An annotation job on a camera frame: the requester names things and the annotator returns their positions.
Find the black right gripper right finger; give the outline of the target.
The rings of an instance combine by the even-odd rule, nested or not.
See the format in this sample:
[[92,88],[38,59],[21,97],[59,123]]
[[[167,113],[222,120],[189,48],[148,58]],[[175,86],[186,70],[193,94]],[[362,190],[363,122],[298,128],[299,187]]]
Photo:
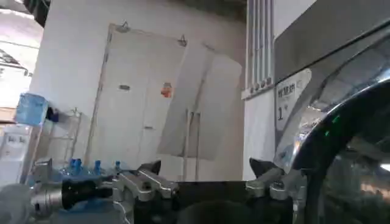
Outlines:
[[273,200],[288,198],[287,184],[283,181],[285,172],[273,162],[249,158],[249,165],[255,179],[245,182],[249,198],[271,197]]

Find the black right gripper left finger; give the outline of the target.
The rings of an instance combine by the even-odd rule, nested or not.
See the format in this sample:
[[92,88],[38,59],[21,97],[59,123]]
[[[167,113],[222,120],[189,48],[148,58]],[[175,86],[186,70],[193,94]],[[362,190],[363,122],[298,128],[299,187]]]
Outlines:
[[122,170],[112,179],[113,199],[124,201],[126,194],[139,201],[151,201],[158,192],[162,198],[171,199],[179,190],[176,182],[159,175],[161,161],[142,164],[135,170]]

